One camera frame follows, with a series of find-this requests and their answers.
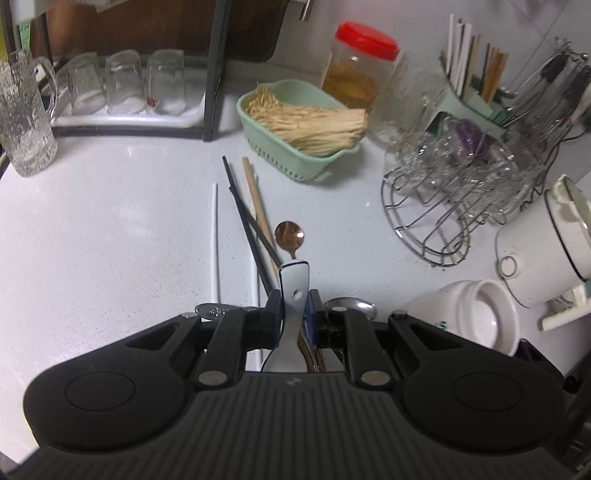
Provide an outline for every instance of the tabletop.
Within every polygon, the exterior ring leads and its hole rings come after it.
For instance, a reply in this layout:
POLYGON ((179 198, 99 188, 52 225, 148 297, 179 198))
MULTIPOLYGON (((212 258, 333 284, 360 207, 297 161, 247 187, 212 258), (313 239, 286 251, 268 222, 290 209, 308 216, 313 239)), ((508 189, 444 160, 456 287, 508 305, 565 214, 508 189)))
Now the tabletop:
MULTIPOLYGON (((355 296, 379 318, 458 280, 496 278, 498 227, 478 227, 461 264, 434 268, 393 233, 380 200, 384 152, 362 141, 321 183, 297 183, 258 157, 225 97, 212 143, 141 137, 65 138, 44 172, 0 182, 0 451, 35 449, 22 395, 41 371, 210 301, 210 205, 219 184, 223 303, 251 303, 250 252, 222 165, 244 199, 248 156, 271 228, 298 223, 310 286, 323 300, 355 296)), ((287 260, 288 254, 280 255, 287 260)), ((563 372, 591 346, 591 326, 540 332, 545 307, 519 308, 522 335, 563 372)))

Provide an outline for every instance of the metal spoon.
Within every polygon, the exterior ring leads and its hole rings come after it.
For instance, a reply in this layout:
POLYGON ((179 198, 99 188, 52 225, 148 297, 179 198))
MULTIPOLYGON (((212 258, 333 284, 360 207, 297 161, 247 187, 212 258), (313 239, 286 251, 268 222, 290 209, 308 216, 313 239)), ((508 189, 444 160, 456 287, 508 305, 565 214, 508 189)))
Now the metal spoon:
POLYGON ((373 303, 361 299, 356 299, 355 297, 338 297, 336 299, 331 299, 324 304, 324 308, 326 310, 331 310, 335 307, 337 309, 346 308, 358 310, 364 313, 370 322, 372 320, 375 320, 375 318, 378 316, 378 309, 375 307, 373 303))
POLYGON ((297 223, 281 222, 275 227, 275 242, 296 259, 296 250, 304 243, 304 231, 297 223))

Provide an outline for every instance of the glass pitcher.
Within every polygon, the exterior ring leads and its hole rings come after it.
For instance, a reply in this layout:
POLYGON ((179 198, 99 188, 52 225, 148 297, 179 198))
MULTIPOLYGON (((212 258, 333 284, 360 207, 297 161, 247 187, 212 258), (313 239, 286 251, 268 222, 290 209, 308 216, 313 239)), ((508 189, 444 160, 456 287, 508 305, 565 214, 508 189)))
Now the glass pitcher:
POLYGON ((51 62, 33 59, 17 50, 0 61, 0 144, 17 173, 23 177, 46 168, 57 151, 49 120, 55 113, 57 80, 51 62), (35 78, 35 66, 46 71, 51 90, 47 111, 35 78))

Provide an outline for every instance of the basket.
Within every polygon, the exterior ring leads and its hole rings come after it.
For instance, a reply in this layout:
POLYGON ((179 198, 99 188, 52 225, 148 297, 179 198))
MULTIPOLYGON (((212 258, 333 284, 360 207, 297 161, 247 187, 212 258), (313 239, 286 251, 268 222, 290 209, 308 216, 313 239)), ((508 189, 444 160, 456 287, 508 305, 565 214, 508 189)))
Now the basket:
MULTIPOLYGON (((342 103, 332 98, 328 93, 323 92, 311 83, 302 82, 301 80, 282 80, 275 83, 263 83, 262 85, 268 86, 278 100, 292 105, 345 108, 342 103)), ((254 151, 261 157, 266 158, 288 177, 298 181, 310 180, 341 155, 359 150, 359 142, 352 148, 340 150, 330 157, 311 157, 296 150, 246 114, 244 109, 253 94, 254 91, 242 95, 236 105, 238 114, 242 119, 244 135, 254 151)))

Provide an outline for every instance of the plastic jar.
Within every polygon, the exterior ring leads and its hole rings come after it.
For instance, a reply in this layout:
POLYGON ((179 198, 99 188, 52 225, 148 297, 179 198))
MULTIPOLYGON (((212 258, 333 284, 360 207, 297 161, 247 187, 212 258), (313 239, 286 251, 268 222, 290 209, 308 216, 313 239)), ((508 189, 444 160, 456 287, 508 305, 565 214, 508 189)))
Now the plastic jar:
POLYGON ((386 34, 355 22, 339 25, 322 89, 350 108, 369 109, 400 52, 386 34))

